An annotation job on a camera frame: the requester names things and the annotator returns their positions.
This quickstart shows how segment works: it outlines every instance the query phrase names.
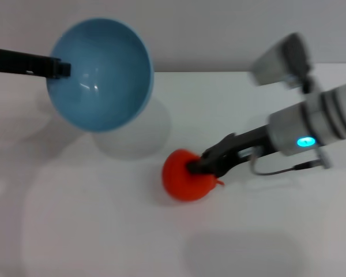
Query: white surface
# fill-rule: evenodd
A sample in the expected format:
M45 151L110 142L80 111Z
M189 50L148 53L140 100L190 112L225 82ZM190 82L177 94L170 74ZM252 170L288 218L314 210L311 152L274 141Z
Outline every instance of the white surface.
M329 89L346 65L316 75ZM156 73L141 116L93 136L56 116L44 80L0 74L0 276L346 277L346 141L326 148L331 170L261 178L242 164L190 204L161 187L172 151L201 153L299 99L246 73Z
M132 25L156 71L247 70L291 32L314 61L346 62L346 0L0 0L0 48L48 55L90 17Z

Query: black cable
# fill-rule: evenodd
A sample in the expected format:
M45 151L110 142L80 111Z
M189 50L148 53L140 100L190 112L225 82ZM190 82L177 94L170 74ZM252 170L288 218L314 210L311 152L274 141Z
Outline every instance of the black cable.
M263 173L263 172L258 172L255 169L255 164L256 164L256 161L258 158L259 158L258 149L256 149L256 147L254 147L253 152L250 155L250 171L251 171L251 173L253 173L255 175L259 175L259 176L277 175L277 174L281 174L281 173L285 173L285 172L289 172L289 171L294 171L294 170L311 169L313 167L322 165L322 161L320 159L318 159L318 160L311 160L311 161L308 161L305 163L300 163L300 164L297 164L296 166L290 167L288 169Z

